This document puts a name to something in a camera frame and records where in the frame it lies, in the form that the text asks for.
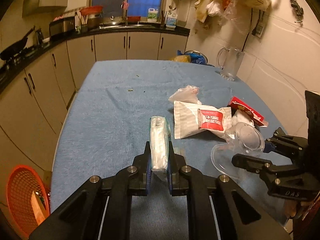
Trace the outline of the white red snack bag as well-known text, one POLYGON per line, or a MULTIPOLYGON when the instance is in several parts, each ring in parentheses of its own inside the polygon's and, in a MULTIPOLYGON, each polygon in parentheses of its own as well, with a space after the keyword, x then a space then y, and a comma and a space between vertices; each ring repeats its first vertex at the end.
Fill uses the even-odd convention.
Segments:
POLYGON ((184 139, 203 131, 210 131, 225 139, 225 131, 232 126, 231 107, 216 108, 182 101, 174 102, 174 137, 184 139))

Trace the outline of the white detergent jug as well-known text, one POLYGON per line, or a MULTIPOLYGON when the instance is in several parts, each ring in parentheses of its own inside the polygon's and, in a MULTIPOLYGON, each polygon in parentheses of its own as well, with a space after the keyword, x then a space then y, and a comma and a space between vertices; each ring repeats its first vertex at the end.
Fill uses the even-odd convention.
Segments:
POLYGON ((147 22, 155 23, 158 20, 158 9, 149 8, 147 15, 147 22))

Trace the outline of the red colander bowl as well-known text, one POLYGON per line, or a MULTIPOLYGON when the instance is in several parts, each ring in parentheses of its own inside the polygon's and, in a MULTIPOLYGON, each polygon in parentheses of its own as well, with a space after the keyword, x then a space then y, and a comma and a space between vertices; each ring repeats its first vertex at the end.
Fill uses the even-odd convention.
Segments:
POLYGON ((100 14, 102 10, 103 10, 103 6, 95 5, 95 6, 85 7, 81 9, 80 14, 82 16, 97 15, 97 14, 100 14))

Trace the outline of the blue tablecloth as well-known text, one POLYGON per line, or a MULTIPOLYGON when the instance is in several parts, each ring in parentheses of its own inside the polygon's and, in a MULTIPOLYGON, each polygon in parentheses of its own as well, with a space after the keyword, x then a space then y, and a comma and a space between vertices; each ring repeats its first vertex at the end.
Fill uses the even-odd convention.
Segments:
MULTIPOLYGON (((170 124, 172 144, 187 164, 217 177, 210 153, 224 141, 209 131, 175 140, 173 103, 178 88, 199 87, 199 100, 216 108, 233 96, 253 107, 269 122, 260 128, 269 137, 280 126, 267 105, 240 79, 228 81, 210 66, 152 60, 96 62, 69 109, 57 146, 51 183, 51 211, 57 209, 90 176, 106 178, 132 164, 150 139, 152 116, 170 124)), ((257 174, 247 173, 240 186, 280 225, 287 223, 284 200, 267 195, 257 174)), ((166 181, 152 175, 147 197, 132 199, 130 239, 188 239, 187 200, 171 197, 166 181)))

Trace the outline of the red cardboard box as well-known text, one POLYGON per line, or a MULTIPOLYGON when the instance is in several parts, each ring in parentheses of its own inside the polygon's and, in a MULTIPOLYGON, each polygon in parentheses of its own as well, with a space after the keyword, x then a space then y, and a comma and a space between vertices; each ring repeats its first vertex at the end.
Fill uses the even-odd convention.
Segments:
POLYGON ((245 113, 256 125, 260 127, 268 127, 268 122, 265 120, 264 116, 236 96, 231 98, 228 105, 235 111, 245 113))

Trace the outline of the crumpled clear plastic bag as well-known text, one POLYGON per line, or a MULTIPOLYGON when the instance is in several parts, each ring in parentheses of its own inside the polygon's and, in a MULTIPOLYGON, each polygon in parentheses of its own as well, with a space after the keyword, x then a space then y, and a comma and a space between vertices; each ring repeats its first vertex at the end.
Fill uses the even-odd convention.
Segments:
POLYGON ((187 85, 184 88, 179 88, 168 98, 168 100, 172 103, 174 103, 175 101, 181 101, 201 105, 202 102, 197 97, 199 90, 199 87, 187 85))

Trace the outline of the red plastic basket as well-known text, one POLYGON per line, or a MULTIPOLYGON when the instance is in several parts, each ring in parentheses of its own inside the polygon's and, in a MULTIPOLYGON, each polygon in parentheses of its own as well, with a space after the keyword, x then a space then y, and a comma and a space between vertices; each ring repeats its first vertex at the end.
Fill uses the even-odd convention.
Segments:
POLYGON ((28 237, 39 225, 31 204, 33 195, 39 199, 44 218, 50 215, 49 189, 37 172, 27 165, 17 165, 6 185, 10 214, 20 232, 28 237))

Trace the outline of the clear plastic cup lid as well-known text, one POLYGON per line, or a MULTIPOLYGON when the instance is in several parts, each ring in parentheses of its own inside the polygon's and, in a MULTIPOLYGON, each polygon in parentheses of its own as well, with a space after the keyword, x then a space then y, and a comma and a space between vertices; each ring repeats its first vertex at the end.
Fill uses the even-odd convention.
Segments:
POLYGON ((225 131, 226 143, 212 148, 211 160, 214 167, 235 181, 244 180, 245 170, 235 167, 232 158, 236 154, 258 157, 263 152, 265 142, 262 134, 253 126, 239 122, 225 131))

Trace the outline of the clear tissue pack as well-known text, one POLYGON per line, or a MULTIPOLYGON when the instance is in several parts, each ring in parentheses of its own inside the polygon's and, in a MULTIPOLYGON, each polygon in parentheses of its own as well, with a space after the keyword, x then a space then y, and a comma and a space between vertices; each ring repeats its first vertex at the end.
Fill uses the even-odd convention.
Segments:
POLYGON ((167 119, 162 116, 150 118, 151 170, 160 179, 166 180, 169 158, 171 129, 167 119))

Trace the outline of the hanging plastic bags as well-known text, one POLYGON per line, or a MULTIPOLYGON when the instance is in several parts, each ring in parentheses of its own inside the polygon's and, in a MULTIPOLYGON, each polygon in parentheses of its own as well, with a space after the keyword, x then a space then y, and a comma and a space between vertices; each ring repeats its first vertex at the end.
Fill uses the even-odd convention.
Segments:
POLYGON ((204 23, 208 17, 216 18, 218 25, 231 22, 238 31, 249 29, 248 14, 252 9, 266 11, 271 0, 197 0, 196 19, 204 23))

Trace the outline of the steel rice cooker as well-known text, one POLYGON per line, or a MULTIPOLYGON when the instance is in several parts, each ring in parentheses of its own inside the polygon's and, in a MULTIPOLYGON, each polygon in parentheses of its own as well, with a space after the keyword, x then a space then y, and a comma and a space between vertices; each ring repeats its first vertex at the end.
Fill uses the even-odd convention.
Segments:
POLYGON ((56 36, 70 31, 75 31, 75 17, 65 17, 50 22, 49 35, 56 36))

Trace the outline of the black frying pan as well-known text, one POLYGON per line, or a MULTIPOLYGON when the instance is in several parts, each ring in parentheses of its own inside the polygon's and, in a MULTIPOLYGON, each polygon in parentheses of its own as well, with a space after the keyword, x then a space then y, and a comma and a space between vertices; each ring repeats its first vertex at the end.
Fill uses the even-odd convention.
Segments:
POLYGON ((35 26, 33 26, 22 39, 15 42, 14 44, 8 46, 8 48, 4 49, 0 53, 1 60, 8 61, 12 59, 15 55, 19 54, 27 44, 28 36, 35 30, 35 26))

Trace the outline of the glass pitcher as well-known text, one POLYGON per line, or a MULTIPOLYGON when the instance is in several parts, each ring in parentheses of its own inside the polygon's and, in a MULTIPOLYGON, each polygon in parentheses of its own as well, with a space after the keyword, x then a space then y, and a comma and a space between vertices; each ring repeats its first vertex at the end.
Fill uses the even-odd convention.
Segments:
POLYGON ((221 68, 220 75, 229 81, 234 81, 244 58, 244 52, 235 48, 222 47, 216 57, 217 66, 221 68), (220 57, 225 54, 225 61, 220 63, 220 57))

